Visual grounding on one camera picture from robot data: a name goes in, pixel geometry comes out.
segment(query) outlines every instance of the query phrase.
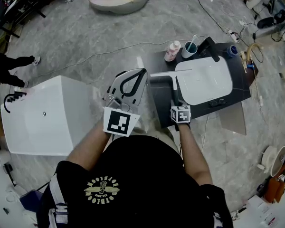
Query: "white cup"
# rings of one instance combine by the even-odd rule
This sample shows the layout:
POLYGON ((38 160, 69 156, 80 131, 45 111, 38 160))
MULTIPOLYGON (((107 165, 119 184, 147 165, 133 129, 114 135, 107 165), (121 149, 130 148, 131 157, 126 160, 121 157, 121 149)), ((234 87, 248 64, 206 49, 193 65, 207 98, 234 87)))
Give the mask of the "white cup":
POLYGON ((198 51, 198 47, 194 43, 192 43, 192 45, 188 51, 187 48, 189 47, 190 43, 191 43, 191 41, 188 41, 181 51, 181 56, 183 58, 189 58, 198 51))

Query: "table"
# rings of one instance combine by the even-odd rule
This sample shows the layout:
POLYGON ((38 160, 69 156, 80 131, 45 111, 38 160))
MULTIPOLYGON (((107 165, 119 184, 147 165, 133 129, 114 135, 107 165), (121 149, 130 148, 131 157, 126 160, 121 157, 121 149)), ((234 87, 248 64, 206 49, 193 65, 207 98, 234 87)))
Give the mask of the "table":
MULTIPOLYGON (((217 55, 223 57, 226 60, 233 82, 233 89, 231 93, 223 97, 223 99, 226 101, 226 104, 217 105, 215 107, 212 107, 209 104, 210 102, 204 102, 198 105, 191 105, 190 108, 192 119, 218 111, 220 109, 223 109, 225 107, 228 107, 251 97, 248 80, 244 68, 242 66, 240 56, 230 58, 226 52, 226 48, 230 47, 231 45, 234 45, 234 43, 214 43, 213 46, 217 55)), ((173 71, 175 70, 175 67, 178 63, 185 60, 194 60, 198 58, 210 57, 210 53, 206 51, 203 56, 200 56, 198 53, 196 53, 190 58, 183 59, 181 56, 181 50, 177 54, 175 60, 169 63, 164 60, 164 55, 166 53, 165 51, 142 56, 143 64, 144 67, 147 69, 148 75, 164 71, 173 71)), ((161 127, 164 128, 174 125, 172 120, 167 117, 170 114, 171 99, 173 97, 172 79, 170 77, 149 77, 148 81, 148 86, 152 93, 161 127)), ((179 85, 178 94, 179 99, 183 100, 179 85)))
POLYGON ((42 0, 15 0, 10 6, 4 7, 4 5, 1 2, 0 5, 0 29, 5 31, 6 33, 13 35, 17 38, 19 38, 18 35, 13 33, 13 29, 27 16, 29 15, 32 11, 35 11, 42 17, 46 17, 40 10, 38 9, 38 6, 42 0), (24 5, 27 5, 27 9, 23 12, 20 13, 18 9, 21 9, 24 5), (6 29, 4 27, 5 23, 8 21, 12 21, 12 28, 6 29))

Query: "power strip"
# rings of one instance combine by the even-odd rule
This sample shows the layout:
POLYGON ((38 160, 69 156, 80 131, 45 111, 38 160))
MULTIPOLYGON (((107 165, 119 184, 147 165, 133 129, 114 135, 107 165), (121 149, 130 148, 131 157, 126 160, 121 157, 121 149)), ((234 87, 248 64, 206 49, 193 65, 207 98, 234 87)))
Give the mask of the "power strip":
POLYGON ((235 43, 238 43, 238 38, 236 37, 235 32, 233 32, 232 30, 229 30, 228 33, 230 34, 231 38, 233 39, 233 41, 235 43))

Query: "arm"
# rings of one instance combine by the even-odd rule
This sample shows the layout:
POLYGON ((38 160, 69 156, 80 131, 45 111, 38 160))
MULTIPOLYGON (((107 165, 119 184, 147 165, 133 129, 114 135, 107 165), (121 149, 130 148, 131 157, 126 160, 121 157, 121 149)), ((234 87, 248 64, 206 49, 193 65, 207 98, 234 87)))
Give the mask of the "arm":
POLYGON ((84 137, 66 159, 78 164, 86 170, 91 170, 110 139, 110 134, 103 131, 103 119, 84 137))
POLYGON ((180 130, 180 142, 186 173, 199 185, 212 184, 209 167, 195 142, 190 128, 186 124, 179 124, 178 127, 180 130))

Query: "power cord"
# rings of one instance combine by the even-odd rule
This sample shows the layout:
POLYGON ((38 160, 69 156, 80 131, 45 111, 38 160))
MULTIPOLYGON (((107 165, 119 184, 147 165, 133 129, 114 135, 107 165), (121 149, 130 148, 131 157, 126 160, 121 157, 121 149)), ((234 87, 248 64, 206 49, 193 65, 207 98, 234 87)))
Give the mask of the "power cord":
MULTIPOLYGON (((191 41, 191 39, 188 39, 188 40, 185 40, 185 39, 174 39, 174 40, 191 41)), ((130 45, 130 46, 127 46, 127 47, 122 47, 122 48, 119 48, 119 49, 116 49, 116 50, 113 50, 113 51, 109 51, 109 52, 95 53, 95 54, 90 55, 89 57, 87 57, 86 59, 84 59, 84 60, 81 61, 81 62, 77 62, 77 63, 71 64, 71 65, 65 66, 65 67, 63 67, 63 68, 58 68, 58 69, 52 70, 52 71, 50 71, 50 72, 48 72, 48 73, 45 73, 45 74, 41 74, 41 75, 39 75, 39 76, 36 76, 36 77, 32 78, 31 80, 36 79, 36 78, 39 78, 39 77, 41 77, 41 76, 47 76, 47 75, 53 74, 53 73, 55 73, 55 72, 57 72, 57 71, 66 69, 66 68, 68 68, 68 67, 72 67, 72 66, 76 66, 76 65, 82 64, 82 63, 86 62, 87 60, 89 60, 90 58, 92 58, 92 57, 94 57, 94 56, 104 55, 104 54, 110 54, 110 53, 113 53, 113 52, 116 52, 116 51, 120 51, 120 50, 123 50, 123 49, 127 49, 127 48, 130 48, 130 47, 134 47, 134 46, 137 46, 137 45, 141 45, 141 44, 151 44, 151 45, 160 46, 160 45, 165 44, 165 43, 170 42, 170 41, 172 41, 172 40, 167 40, 167 41, 164 41, 164 42, 162 42, 162 43, 140 42, 140 43, 136 43, 136 44, 133 44, 133 45, 130 45)))
POLYGON ((260 95, 259 90, 258 90, 258 87, 257 87, 257 80, 256 80, 256 79, 257 79, 257 75, 256 75, 256 72, 255 72, 254 69, 253 69, 253 73, 254 73, 254 75, 255 75, 255 85, 256 85, 254 88, 256 88, 258 103, 259 103, 259 105, 260 105, 259 110, 260 110, 261 116, 262 116, 262 118, 263 118, 265 124, 268 126, 268 124, 267 124, 267 122, 266 122, 266 119, 265 119, 265 116, 264 116, 264 113, 263 113, 263 111, 262 111, 262 107, 263 107, 263 104, 264 104, 264 103, 263 103, 263 98, 262 98, 262 96, 260 95))
POLYGON ((253 38, 253 41, 255 41, 256 37, 257 37, 257 32, 259 31, 260 29, 257 29, 253 35, 252 35, 252 38, 253 38))
POLYGON ((214 20, 214 18, 212 18, 212 16, 205 10, 205 8, 203 7, 203 5, 200 3, 200 0, 199 1, 199 4, 200 6, 202 7, 202 9, 209 15, 209 17, 217 24, 217 26, 227 35, 231 35, 231 33, 227 33, 226 31, 223 30, 223 28, 214 20))
MULTIPOLYGON (((231 33, 225 32, 225 31, 223 30, 223 28, 212 18, 212 16, 205 10, 205 8, 203 7, 203 5, 200 3, 200 0, 198 0, 198 2, 199 2, 199 4, 200 4, 200 6, 203 8, 203 10, 209 15, 209 17, 217 24, 217 26, 218 26, 225 34, 231 35, 231 33)), ((253 22, 253 23, 248 23, 248 24, 254 24, 254 25, 255 25, 256 19, 257 19, 257 18, 255 17, 254 22, 253 22)), ((243 40, 243 38, 241 37, 241 33, 242 33, 242 31, 245 29, 245 25, 244 25, 243 29, 241 30, 240 34, 238 34, 238 33, 237 33, 237 34, 239 35, 239 39, 241 39, 242 42, 243 42, 247 47, 249 47, 249 45, 247 45, 247 44, 245 43, 245 41, 243 40)), ((260 63, 263 63, 263 62, 264 62, 264 55, 263 55, 263 53, 261 52, 260 49, 259 49, 259 51, 260 51, 260 53, 262 54, 262 61, 257 58, 257 56, 256 56, 256 54, 254 53, 253 50, 251 50, 251 51, 252 51, 252 53, 255 55, 256 59, 257 59, 260 63)))
POLYGON ((283 41, 282 39, 283 39, 283 35, 285 34, 285 31, 283 32, 283 34, 281 35, 281 38, 280 38, 279 40, 273 39, 273 38, 272 38, 272 35, 273 35, 273 34, 270 35, 271 39, 272 39, 273 41, 275 41, 275 42, 280 42, 280 41, 283 41))
POLYGON ((258 12, 258 14, 259 14, 260 12, 262 12, 264 8, 267 8, 267 6, 268 6, 268 4, 265 5, 265 6, 258 12))

